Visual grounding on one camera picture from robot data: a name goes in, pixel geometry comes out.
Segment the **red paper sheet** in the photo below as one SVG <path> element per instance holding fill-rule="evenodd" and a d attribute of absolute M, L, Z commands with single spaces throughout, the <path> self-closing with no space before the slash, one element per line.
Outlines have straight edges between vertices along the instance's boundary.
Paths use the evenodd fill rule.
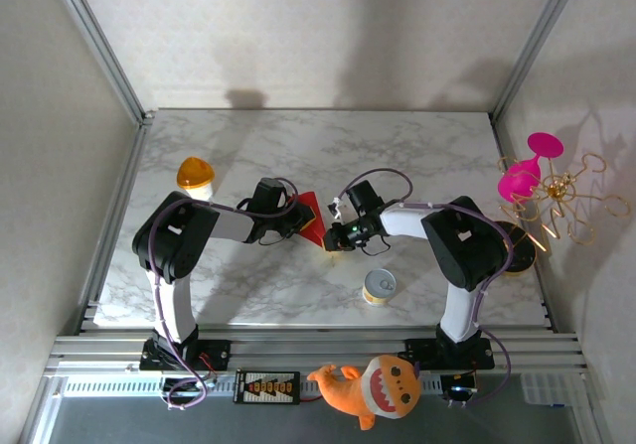
<path fill-rule="evenodd" d="M 310 240 L 317 246 L 324 247 L 324 235 L 326 228 L 323 223 L 319 204 L 314 192 L 306 192 L 298 196 L 298 203 L 306 206 L 311 211 L 313 218 L 310 219 L 298 233 L 300 236 Z"/>

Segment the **tin can with yellow label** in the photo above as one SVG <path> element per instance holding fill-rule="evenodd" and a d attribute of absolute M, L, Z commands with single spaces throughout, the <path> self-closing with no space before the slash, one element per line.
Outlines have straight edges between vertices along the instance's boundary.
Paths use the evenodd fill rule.
<path fill-rule="evenodd" d="M 385 269 L 371 270 L 364 279 L 362 296 L 370 305 L 386 305 L 396 295 L 396 292 L 396 278 Z"/>

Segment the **orange shark plush toy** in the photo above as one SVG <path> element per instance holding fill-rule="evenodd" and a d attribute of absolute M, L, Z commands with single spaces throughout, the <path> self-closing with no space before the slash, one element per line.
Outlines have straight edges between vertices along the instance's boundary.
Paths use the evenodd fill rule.
<path fill-rule="evenodd" d="M 401 419 L 413 411 L 421 396 L 419 365 L 397 356 L 381 355 L 364 371 L 334 365 L 312 371 L 307 379 L 318 385 L 323 399 L 334 409 L 358 418 L 360 429 L 370 430 L 377 417 Z"/>

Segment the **black charging board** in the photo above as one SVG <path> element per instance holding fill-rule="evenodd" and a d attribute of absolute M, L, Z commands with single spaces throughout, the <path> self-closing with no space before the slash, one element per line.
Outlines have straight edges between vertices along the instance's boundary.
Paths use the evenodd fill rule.
<path fill-rule="evenodd" d="M 233 403 L 298 405 L 300 372 L 238 370 Z"/>

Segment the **pink plastic goblet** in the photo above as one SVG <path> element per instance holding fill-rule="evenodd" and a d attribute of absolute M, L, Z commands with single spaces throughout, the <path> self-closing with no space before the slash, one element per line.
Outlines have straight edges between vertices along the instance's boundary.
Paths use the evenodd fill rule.
<path fill-rule="evenodd" d="M 564 151 L 562 142 L 547 132 L 531 134 L 527 143 L 534 156 L 515 163 L 498 183 L 498 192 L 508 203 L 529 198 L 542 177 L 540 160 L 557 158 Z"/>

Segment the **black controller box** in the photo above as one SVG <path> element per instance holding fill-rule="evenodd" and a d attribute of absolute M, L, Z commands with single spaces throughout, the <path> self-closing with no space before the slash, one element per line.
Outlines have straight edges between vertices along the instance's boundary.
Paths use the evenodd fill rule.
<path fill-rule="evenodd" d="M 443 374 L 441 377 L 442 398 L 450 405 L 458 402 L 465 407 L 474 394 L 478 392 L 477 373 L 475 370 L 457 373 Z"/>

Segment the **clear plastic box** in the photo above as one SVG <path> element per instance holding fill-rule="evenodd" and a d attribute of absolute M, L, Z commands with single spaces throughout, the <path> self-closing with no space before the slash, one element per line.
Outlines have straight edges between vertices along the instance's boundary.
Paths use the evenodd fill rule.
<path fill-rule="evenodd" d="M 520 376 L 524 401 L 530 405 L 583 407 L 586 390 L 578 374 L 526 372 Z"/>

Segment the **aluminium frame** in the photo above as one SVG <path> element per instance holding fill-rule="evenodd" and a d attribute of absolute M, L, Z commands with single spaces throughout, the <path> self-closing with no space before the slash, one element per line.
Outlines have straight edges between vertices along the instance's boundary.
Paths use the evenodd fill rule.
<path fill-rule="evenodd" d="M 87 279 L 80 295 L 79 307 L 72 318 L 71 331 L 54 342 L 31 406 L 19 444 L 50 444 L 62 422 L 60 408 L 70 397 L 62 396 L 64 385 L 72 376 L 89 377 L 166 377 L 163 371 L 139 368 L 141 346 L 150 333 L 144 328 L 97 329 L 91 313 L 103 289 L 107 268 L 115 251 L 115 236 L 124 217 L 124 207 L 133 189 L 142 152 L 156 120 L 152 111 L 143 111 L 122 67 L 107 44 L 104 33 L 90 11 L 87 0 L 64 0 L 76 18 L 88 44 L 114 80 L 115 90 L 137 122 L 131 151 L 108 207 L 99 241 L 91 260 Z M 351 358 L 355 362 L 368 357 L 373 348 L 381 351 L 401 350 L 406 339 L 430 339 L 430 327 L 372 328 L 266 328 L 222 326 L 204 329 L 203 337 L 234 339 L 229 369 L 222 375 L 234 375 L 239 368 L 263 370 L 298 370 L 308 373 L 312 362 Z M 564 425 L 572 430 L 578 444 L 609 444 L 597 402 L 596 390 L 589 377 L 589 367 L 578 338 L 557 333 L 551 328 L 499 327 L 496 336 L 511 353 L 512 374 L 556 372 L 578 374 L 585 385 L 587 404 L 566 410 Z"/>

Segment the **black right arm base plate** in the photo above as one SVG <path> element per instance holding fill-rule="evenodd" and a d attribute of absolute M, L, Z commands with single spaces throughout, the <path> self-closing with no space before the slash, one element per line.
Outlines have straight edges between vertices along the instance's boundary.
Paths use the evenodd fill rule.
<path fill-rule="evenodd" d="M 495 367 L 491 343 L 478 337 L 461 344 L 441 338 L 409 339 L 400 354 L 422 370 L 492 370 Z"/>

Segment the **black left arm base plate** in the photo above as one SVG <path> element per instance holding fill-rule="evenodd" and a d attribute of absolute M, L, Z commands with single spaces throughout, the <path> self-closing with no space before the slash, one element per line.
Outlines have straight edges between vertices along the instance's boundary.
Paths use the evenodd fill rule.
<path fill-rule="evenodd" d="M 228 369 L 231 355 L 231 342 L 227 340 L 195 340 L 185 344 L 174 344 L 173 350 L 160 337 L 148 339 L 141 352 L 139 368 L 144 371 L 185 370 L 178 360 L 186 363 L 191 369 L 205 371 L 223 371 Z"/>

